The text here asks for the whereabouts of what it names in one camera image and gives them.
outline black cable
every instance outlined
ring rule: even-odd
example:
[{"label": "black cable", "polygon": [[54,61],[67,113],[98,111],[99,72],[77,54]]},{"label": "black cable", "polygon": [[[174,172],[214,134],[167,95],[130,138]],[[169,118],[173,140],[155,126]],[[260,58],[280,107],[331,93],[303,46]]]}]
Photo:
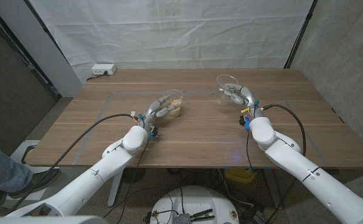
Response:
[{"label": "black cable", "polygon": [[88,79],[86,79],[86,81],[92,80],[92,79],[94,79],[94,78],[101,78],[101,77],[104,77],[104,76],[107,76],[107,75],[108,75],[108,71],[105,71],[105,72],[104,72],[104,74],[99,75],[99,76],[96,76],[96,77],[88,78]]},{"label": "black cable", "polygon": [[[175,171],[175,169],[173,169],[173,170],[171,169],[171,171],[172,171],[173,175],[175,173],[178,174],[178,172]],[[217,172],[217,169],[206,169],[206,170],[199,171],[199,172],[193,172],[193,171],[190,172],[187,169],[183,169],[181,172],[181,178],[182,178],[183,185],[207,185],[209,182],[211,182],[210,187],[212,189],[219,191],[220,193],[225,195],[230,201],[235,201],[233,198],[231,198],[228,195],[227,189],[225,188],[223,180],[220,179],[220,175]],[[231,185],[228,186],[228,189],[229,189],[231,196],[235,195],[235,193],[238,192],[239,194],[242,194],[242,196],[246,199],[245,200],[246,202],[253,201],[241,190],[235,189]],[[245,205],[242,203],[241,203],[241,205],[243,205],[245,210],[251,209],[249,205]]]},{"label": "black cable", "polygon": [[271,214],[270,218],[268,219],[267,223],[270,223],[270,220],[273,218],[273,216],[275,215],[275,213],[278,213],[278,210],[280,209],[281,205],[283,204],[283,201],[285,200],[286,196],[288,195],[289,191],[292,189],[292,187],[294,186],[294,184],[296,183],[297,179],[293,179],[292,180],[292,184],[288,187],[288,189],[286,190],[285,194],[282,196],[280,203],[278,204],[278,206],[275,208],[275,211]]},{"label": "black cable", "polygon": [[163,211],[163,212],[148,212],[146,214],[146,216],[143,218],[143,221],[145,223],[149,224],[149,221],[150,221],[150,219],[151,219],[152,216],[156,216],[156,215],[159,215],[160,213],[166,213],[166,212],[175,212],[177,214],[177,216],[179,215],[179,213],[177,211],[173,210],[173,209],[167,210],[167,211]]},{"label": "black cable", "polygon": [[303,34],[304,32],[306,31],[306,28],[307,28],[307,25],[311,19],[311,17],[313,16],[313,11],[314,11],[314,8],[316,7],[317,5],[317,1],[318,0],[314,0],[311,7],[310,7],[310,10],[306,16],[306,20],[304,21],[303,23],[303,26],[301,27],[300,31],[299,31],[299,34],[295,40],[295,43],[293,44],[293,47],[291,49],[291,52],[289,54],[289,57],[288,59],[286,60],[286,63],[284,65],[284,68],[290,68],[291,67],[291,64],[292,64],[292,61],[296,55],[296,52],[298,50],[298,47],[300,45],[300,42],[301,42],[301,39],[303,38]]},{"label": "black cable", "polygon": [[242,211],[242,209],[240,208],[235,208],[237,210],[237,213],[239,211],[240,214],[238,214],[238,217],[241,219],[241,220],[245,220],[246,219],[246,214],[244,213],[244,211]]},{"label": "black cable", "polygon": [[170,175],[179,175],[181,173],[182,169],[178,169],[177,171],[173,171],[172,168],[167,168],[167,172],[170,174]]},{"label": "black cable", "polygon": [[279,107],[279,108],[282,108],[284,110],[286,110],[287,112],[289,112],[289,114],[291,114],[294,119],[298,122],[299,126],[300,126],[300,130],[301,130],[301,135],[303,137],[303,153],[302,155],[306,156],[306,134],[304,132],[304,127],[303,127],[303,124],[300,122],[299,118],[287,107],[285,106],[282,106],[282,105],[267,105],[267,106],[264,106],[263,107],[263,110],[267,110],[267,109],[270,109],[271,107],[273,106],[276,106],[276,107]]},{"label": "black cable", "polygon": [[141,191],[144,191],[144,190],[151,190],[151,189],[159,189],[161,191],[163,191],[165,194],[167,194],[167,196],[169,196],[170,198],[170,201],[171,201],[171,209],[173,209],[173,200],[172,198],[170,197],[169,193],[167,193],[166,191],[164,191],[163,189],[160,189],[159,187],[149,187],[149,188],[146,188],[146,189],[140,189],[140,190],[137,190],[135,192],[133,192],[132,194],[130,194],[129,196],[127,196],[123,201],[119,202],[117,205],[115,205],[109,212],[106,213],[106,215],[103,216],[103,218],[105,218],[107,215],[109,215],[109,213],[111,213],[117,206],[121,205],[123,202],[125,202],[127,199],[129,199],[131,196],[133,196],[134,194],[137,194],[138,192],[141,192]]},{"label": "black cable", "polygon": [[[134,178],[136,177],[136,174],[137,174],[137,170],[138,170],[139,163],[141,162],[141,158],[143,158],[143,155],[144,155],[144,152],[145,152],[145,149],[146,149],[146,146],[148,145],[148,143],[149,143],[149,140],[146,142],[146,145],[144,147],[143,153],[139,157],[136,170],[134,171],[133,178],[131,178],[131,182],[130,182],[130,185],[129,185],[129,189],[127,190],[127,193],[126,193],[126,198],[127,198],[128,194],[130,192],[131,185],[133,184]],[[119,222],[121,221],[121,218],[123,217],[123,214],[125,212],[125,207],[126,207],[126,202],[124,202],[124,204],[123,204],[123,208],[122,208],[122,211],[121,211],[121,214],[120,214],[119,221],[116,224],[119,224]]]},{"label": "black cable", "polygon": [[[272,206],[272,205],[264,206],[264,209],[265,209],[266,207],[274,208],[274,209],[275,209],[275,211],[276,211],[276,215],[275,215],[275,217],[274,217],[274,220],[270,223],[270,224],[273,224],[273,223],[275,222],[276,218],[278,217],[278,210],[277,210],[274,206]],[[265,216],[265,214],[264,214],[264,213],[263,213],[263,216],[264,216],[264,223],[268,223],[270,220],[267,220],[267,219],[266,219],[266,216]]]},{"label": "black cable", "polygon": [[276,178],[276,175],[275,175],[275,172],[273,171],[273,177],[274,177],[274,181],[275,181],[275,185],[276,185],[276,189],[278,191],[278,195],[281,196],[282,195],[282,191],[281,191],[281,188],[280,188],[280,185],[278,183],[278,179]]},{"label": "black cable", "polygon": [[133,118],[130,114],[115,114],[115,115],[111,115],[111,116],[107,116],[105,118],[100,119],[99,121],[97,121],[96,123],[94,123],[93,125],[91,125],[83,134],[81,134],[70,146],[69,148],[57,159],[57,161],[50,167],[50,169],[48,169],[48,171],[45,173],[45,175],[39,180],[37,181],[27,192],[26,194],[18,200],[18,202],[11,208],[11,212],[13,212],[24,200],[25,198],[35,189],[36,185],[39,184],[49,173],[50,171],[52,171],[52,169],[54,169],[54,167],[56,167],[58,165],[58,163],[68,154],[68,152],[76,145],[76,143],[79,142],[79,140],[81,140],[81,138],[86,135],[91,129],[93,129],[96,125],[98,125],[99,123],[101,123],[102,121],[106,120],[106,119],[110,119],[110,118],[114,118],[117,116],[128,116],[130,118]]},{"label": "black cable", "polygon": [[250,166],[250,168],[252,169],[252,172],[253,172],[253,176],[256,177],[255,170],[253,169],[253,166],[250,163],[250,159],[249,159],[248,142],[249,142],[249,131],[248,131],[248,137],[246,138],[246,154],[247,154],[247,157],[248,157],[249,166]]},{"label": "black cable", "polygon": [[258,216],[257,214],[255,214],[255,216],[257,216],[257,218],[259,218],[263,223],[266,223],[266,217],[264,217],[264,220],[262,218],[260,218],[260,216]]},{"label": "black cable", "polygon": [[[279,108],[282,108],[284,110],[286,110],[287,112],[289,112],[289,114],[291,114],[294,119],[298,122],[299,126],[300,126],[300,130],[301,130],[301,135],[303,137],[303,153],[302,155],[306,156],[306,134],[304,132],[304,127],[303,124],[301,123],[301,121],[299,120],[299,118],[287,107],[282,106],[282,105],[267,105],[263,107],[263,110],[267,110],[270,109],[271,107],[276,106]],[[274,217],[275,213],[278,213],[278,210],[280,209],[281,205],[283,204],[283,201],[285,200],[286,196],[288,195],[289,191],[292,189],[292,187],[294,186],[294,184],[296,183],[296,179],[292,180],[292,184],[288,187],[288,189],[286,190],[284,196],[281,198],[280,203],[278,204],[278,206],[276,207],[276,210],[271,214],[270,218],[268,219],[267,222],[270,222],[270,220]]]},{"label": "black cable", "polygon": [[181,178],[181,173],[180,173],[180,192],[181,192],[181,207],[182,207],[182,213],[185,214],[186,211],[184,210],[184,202],[182,201],[182,178]]},{"label": "black cable", "polygon": [[253,118],[255,119],[256,117],[255,117],[255,114],[256,114],[256,108],[257,108],[257,105],[255,105],[255,107],[254,107],[254,111],[253,111]]}]

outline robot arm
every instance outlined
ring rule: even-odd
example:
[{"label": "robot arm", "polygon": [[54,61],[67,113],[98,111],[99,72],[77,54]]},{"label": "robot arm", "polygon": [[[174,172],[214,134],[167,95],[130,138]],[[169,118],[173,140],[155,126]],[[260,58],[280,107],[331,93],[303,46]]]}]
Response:
[{"label": "robot arm", "polygon": [[[220,89],[237,104],[257,109],[246,87],[228,85]],[[297,143],[276,132],[261,110],[253,113],[249,124],[252,136],[272,162],[296,177],[342,223],[363,223],[363,199],[300,153]]]},{"label": "robot arm", "polygon": [[129,164],[138,148],[147,140],[148,135],[156,135],[156,128],[151,125],[155,117],[162,117],[168,111],[177,108],[165,108],[161,110],[162,112],[156,112],[160,109],[164,100],[164,98],[160,98],[152,103],[147,112],[140,115],[137,126],[131,127],[122,139],[109,145],[104,150],[100,161],[78,176],[60,192],[43,201],[15,210],[6,217],[22,217],[36,212],[48,216],[76,214],[109,178],[121,172]]}]

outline wooden table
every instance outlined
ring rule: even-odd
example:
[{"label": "wooden table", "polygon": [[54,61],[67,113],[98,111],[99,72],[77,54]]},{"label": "wooden table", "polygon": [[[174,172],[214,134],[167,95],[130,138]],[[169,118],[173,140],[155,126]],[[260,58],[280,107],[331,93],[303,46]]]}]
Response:
[{"label": "wooden table", "polygon": [[[259,106],[292,109],[307,137],[307,157],[321,167],[363,169],[363,145],[298,70],[118,70],[90,80],[30,153],[32,166],[50,166],[96,120],[111,114],[144,113],[169,89],[185,91],[181,115],[157,119],[159,137],[149,142],[140,167],[248,167],[246,130],[239,125],[244,107],[215,102],[216,77],[234,76],[247,86]],[[280,108],[265,111],[273,127],[303,145],[297,122]],[[111,143],[136,123],[112,118],[99,124],[65,156],[60,166],[91,166]],[[276,167],[251,137],[248,151],[255,168]],[[130,166],[136,166],[141,151]]]}]

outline plastic cup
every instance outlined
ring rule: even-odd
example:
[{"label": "plastic cup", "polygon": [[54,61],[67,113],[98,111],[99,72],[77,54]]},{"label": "plastic cup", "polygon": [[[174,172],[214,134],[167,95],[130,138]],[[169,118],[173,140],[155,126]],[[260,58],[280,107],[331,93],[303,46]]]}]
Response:
[{"label": "plastic cup", "polygon": [[216,103],[219,105],[226,105],[228,102],[231,102],[231,98],[229,96],[224,95],[224,93],[220,92],[219,89],[228,90],[229,87],[225,86],[225,84],[236,84],[238,85],[238,80],[231,75],[219,75],[217,77],[217,89],[215,92]]},{"label": "plastic cup", "polygon": [[182,101],[182,97],[184,96],[182,91],[180,90],[168,90],[163,94],[163,97],[167,97],[169,96],[168,99],[166,99],[167,105],[166,106],[174,106],[174,105],[180,105],[180,107],[169,111],[168,114],[170,117],[172,118],[176,118],[178,116],[180,116],[180,112],[181,112],[181,101]]}]

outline white curtain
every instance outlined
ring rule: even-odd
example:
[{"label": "white curtain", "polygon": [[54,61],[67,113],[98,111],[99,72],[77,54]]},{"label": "white curtain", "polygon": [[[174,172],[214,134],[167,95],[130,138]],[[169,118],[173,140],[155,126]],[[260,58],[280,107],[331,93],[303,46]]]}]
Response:
[{"label": "white curtain", "polygon": [[30,0],[84,82],[127,68],[283,68],[313,0]]}]

